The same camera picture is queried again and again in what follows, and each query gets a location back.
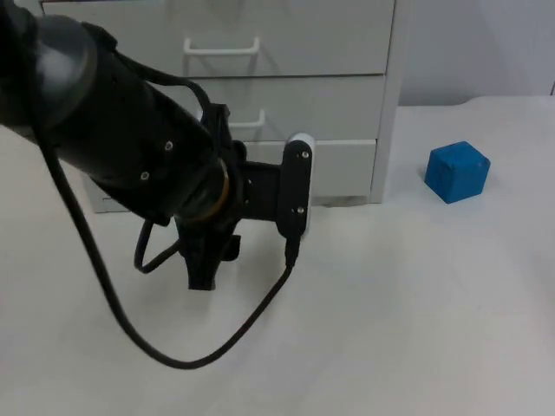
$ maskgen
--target white drawer unit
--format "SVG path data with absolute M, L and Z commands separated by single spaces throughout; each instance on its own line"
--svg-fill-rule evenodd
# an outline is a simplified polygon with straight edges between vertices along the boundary
M 185 76 L 383 74 L 395 0 L 46 3 L 96 23 L 122 53 Z
M 139 62 L 197 78 L 213 102 L 230 108 L 232 136 L 245 142 L 249 159 L 279 163 L 292 134 L 312 135 L 314 195 L 342 203 L 382 201 L 408 3 L 103 0 L 42 6 L 48 14 L 101 25 Z M 161 90 L 197 115 L 198 103 L 186 89 Z M 91 199 L 97 211 L 120 209 L 97 188 Z

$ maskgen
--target black cable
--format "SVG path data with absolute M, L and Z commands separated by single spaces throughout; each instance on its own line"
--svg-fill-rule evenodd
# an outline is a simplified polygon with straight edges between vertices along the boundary
M 161 85 L 163 87 L 187 87 L 193 91 L 195 97 L 199 101 L 200 108 L 202 108 L 204 113 L 210 107 L 210 98 L 206 94 L 206 91 L 196 82 L 193 82 L 183 76 L 170 75 L 161 72 L 158 69 L 150 68 L 147 65 L 134 61 L 130 57 L 125 56 L 118 51 L 115 51 L 114 53 L 126 67 L 128 67 L 132 72 L 135 72 L 143 80 Z
M 152 230 L 153 222 L 145 221 L 140 229 L 139 239 L 137 240 L 137 248 L 135 249 L 134 266 L 138 271 L 145 275 L 158 269 L 167 259 L 177 253 L 181 246 L 181 242 L 177 240 L 149 263 L 143 264 L 145 253 L 147 252 L 148 240 L 150 239 L 150 233 Z
M 180 361 L 161 353 L 161 351 L 153 347 L 137 332 L 121 306 L 120 299 L 115 292 L 114 285 L 112 284 L 110 275 L 108 274 L 108 270 L 106 268 L 106 264 L 104 263 L 98 246 L 96 245 L 95 238 L 90 230 L 87 219 L 85 218 L 82 208 L 79 205 L 71 186 L 69 185 L 68 179 L 66 178 L 62 166 L 60 165 L 60 161 L 56 156 L 56 152 L 49 143 L 46 131 L 40 121 L 40 103 L 35 100 L 35 97 L 39 96 L 35 82 L 35 74 L 32 71 L 30 62 L 26 62 L 25 47 L 21 44 L 17 33 L 13 30 L 11 22 L 2 22 L 1 20 L 3 19 L 0 19 L 0 24 L 6 24 L 6 28 L 8 28 L 8 31 L 10 32 L 10 40 L 18 50 L 18 54 L 16 56 L 17 62 L 10 63 L 16 67 L 16 70 L 12 71 L 12 75 L 16 80 L 20 81 L 21 90 L 23 92 L 23 104 L 29 117 L 29 123 L 35 135 L 36 142 L 41 150 L 42 156 L 44 157 L 44 161 L 49 169 L 50 176 L 54 181 L 55 187 L 59 192 L 63 203 L 66 205 L 69 216 L 71 217 L 75 228 L 81 237 L 85 251 L 88 254 L 93 269 L 95 270 L 96 277 L 101 285 L 101 289 L 106 297 L 106 301 L 108 302 L 108 306 L 110 307 L 115 320 L 118 322 L 121 329 L 126 333 L 129 339 L 138 348 L 160 364 L 171 368 L 192 370 L 215 362 L 227 353 L 235 344 L 237 344 L 237 342 L 248 332 L 256 320 L 264 313 L 279 290 L 283 288 L 291 276 L 293 265 L 295 263 L 295 259 L 297 258 L 298 242 L 288 242 L 286 249 L 286 268 L 283 275 L 277 280 L 263 301 L 247 318 L 245 323 L 226 343 L 224 343 L 224 345 L 222 345 L 222 347 L 196 361 Z

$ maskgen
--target blue block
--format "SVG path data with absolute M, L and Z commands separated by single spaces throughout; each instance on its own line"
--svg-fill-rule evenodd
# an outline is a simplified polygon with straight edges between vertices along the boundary
M 430 153 L 425 182 L 446 203 L 480 195 L 491 162 L 462 141 Z

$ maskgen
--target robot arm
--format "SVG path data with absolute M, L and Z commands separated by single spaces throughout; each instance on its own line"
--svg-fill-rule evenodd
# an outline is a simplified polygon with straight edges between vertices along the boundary
M 163 74 L 117 51 L 104 29 L 65 16 L 33 17 L 0 0 L 0 123 L 36 143 L 44 155 L 91 257 L 108 303 L 127 335 L 170 367 L 217 360 L 251 327 L 291 273 L 308 227 L 314 144 L 299 134 L 281 166 L 247 161 L 232 140 L 225 105 L 202 88 Z M 203 108 L 197 121 L 150 83 L 190 88 Z M 100 188 L 145 219 L 135 266 L 152 271 L 179 252 L 191 289 L 214 289 L 221 261 L 238 255 L 235 227 L 243 218 L 272 221 L 287 239 L 287 269 L 245 325 L 216 353 L 187 363 L 166 357 L 134 331 L 109 281 L 92 234 L 57 158 L 85 172 Z M 180 240 L 142 265 L 154 224 L 175 220 Z

